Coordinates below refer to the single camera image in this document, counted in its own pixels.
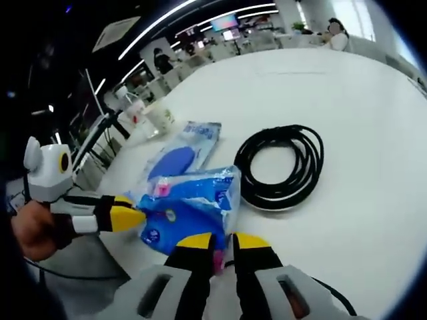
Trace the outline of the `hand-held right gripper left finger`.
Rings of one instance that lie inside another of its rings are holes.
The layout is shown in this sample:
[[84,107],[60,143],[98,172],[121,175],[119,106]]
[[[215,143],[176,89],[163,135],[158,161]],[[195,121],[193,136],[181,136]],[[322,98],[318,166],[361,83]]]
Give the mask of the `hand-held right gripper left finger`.
[[163,265],[154,265],[120,287],[110,319],[201,319],[214,274],[216,236],[202,233],[178,242]]

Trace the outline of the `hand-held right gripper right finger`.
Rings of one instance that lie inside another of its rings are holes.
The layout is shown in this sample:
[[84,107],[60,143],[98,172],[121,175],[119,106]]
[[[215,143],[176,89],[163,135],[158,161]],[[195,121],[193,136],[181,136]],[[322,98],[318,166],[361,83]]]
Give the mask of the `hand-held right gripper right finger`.
[[233,234],[236,292],[244,319],[358,319],[350,302],[329,285],[283,265],[269,243]]

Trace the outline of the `person's left hand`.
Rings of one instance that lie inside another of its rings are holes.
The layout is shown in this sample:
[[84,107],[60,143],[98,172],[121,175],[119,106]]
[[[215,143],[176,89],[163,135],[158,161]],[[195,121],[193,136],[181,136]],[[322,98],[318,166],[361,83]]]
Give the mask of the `person's left hand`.
[[11,218],[11,226],[24,257],[35,262],[52,257],[78,237],[69,217],[54,215],[34,200]]

